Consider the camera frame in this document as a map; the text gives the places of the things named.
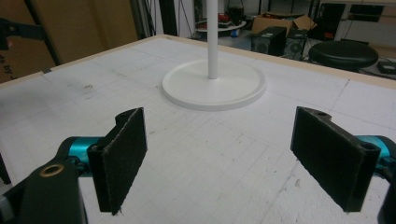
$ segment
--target black pad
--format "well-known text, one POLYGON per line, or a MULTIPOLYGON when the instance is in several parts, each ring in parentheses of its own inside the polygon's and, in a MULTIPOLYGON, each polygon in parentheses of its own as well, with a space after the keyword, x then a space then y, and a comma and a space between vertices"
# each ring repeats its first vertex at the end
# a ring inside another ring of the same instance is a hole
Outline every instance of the black pad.
POLYGON ((119 114, 116 123, 88 149, 100 210, 113 215, 120 211, 147 151, 143 108, 119 114))
POLYGON ((345 70, 368 67, 378 61, 378 53, 374 49, 354 41, 321 42, 308 54, 312 62, 345 70))
POLYGON ((380 148, 362 142, 323 112, 297 107, 291 150, 345 212, 359 212, 380 148))

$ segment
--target black rubber pad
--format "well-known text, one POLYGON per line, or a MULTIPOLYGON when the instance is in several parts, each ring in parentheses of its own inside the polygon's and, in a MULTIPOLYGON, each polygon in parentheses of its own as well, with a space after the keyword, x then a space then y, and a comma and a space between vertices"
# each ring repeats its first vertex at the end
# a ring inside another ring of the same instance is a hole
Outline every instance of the black rubber pad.
POLYGON ((143 108, 119 114, 116 123, 88 149, 100 210, 113 215, 120 211, 147 151, 143 108))
POLYGON ((345 212, 359 212, 380 149, 331 122, 323 112, 297 107, 291 150, 345 212))

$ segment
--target chair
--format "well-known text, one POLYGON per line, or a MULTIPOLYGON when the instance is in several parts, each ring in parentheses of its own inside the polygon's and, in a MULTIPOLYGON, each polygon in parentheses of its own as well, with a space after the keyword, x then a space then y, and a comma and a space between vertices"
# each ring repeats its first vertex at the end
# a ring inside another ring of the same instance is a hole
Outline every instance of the chair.
POLYGON ((354 41, 321 42, 308 54, 310 62, 354 72, 378 61, 378 53, 374 49, 354 41))

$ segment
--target cardboard box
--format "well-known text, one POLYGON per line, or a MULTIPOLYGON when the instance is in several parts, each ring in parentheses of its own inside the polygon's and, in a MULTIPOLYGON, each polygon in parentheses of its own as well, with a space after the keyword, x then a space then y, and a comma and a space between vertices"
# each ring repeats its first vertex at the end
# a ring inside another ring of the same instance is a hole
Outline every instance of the cardboard box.
POLYGON ((69 63, 137 40, 128 0, 25 0, 50 42, 56 63, 69 63))
MULTIPOLYGON (((0 0, 0 17, 23 24, 35 22, 23 0, 0 0)), ((9 50, 0 50, 0 83, 55 66, 44 41, 9 36, 9 50)))
POLYGON ((311 30, 317 25, 304 14, 266 12, 254 19, 251 33, 257 34, 269 26, 286 27, 288 33, 289 29, 311 30))

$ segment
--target white tabletop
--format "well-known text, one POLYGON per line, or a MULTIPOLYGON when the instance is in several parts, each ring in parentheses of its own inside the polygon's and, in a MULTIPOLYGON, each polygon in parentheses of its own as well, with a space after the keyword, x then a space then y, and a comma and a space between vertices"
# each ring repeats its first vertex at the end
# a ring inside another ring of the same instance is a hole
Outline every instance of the white tabletop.
POLYGON ((173 105, 163 76, 205 58, 203 45, 157 36, 0 86, 0 150, 12 183, 65 138, 105 135, 116 115, 143 106, 148 153, 122 214, 101 214, 92 180, 80 178, 90 223, 376 223, 387 181, 374 177, 361 212, 346 214, 296 160, 290 140, 300 105, 352 134, 396 141, 396 82, 220 48, 220 57, 264 72, 263 97, 223 112, 173 105))

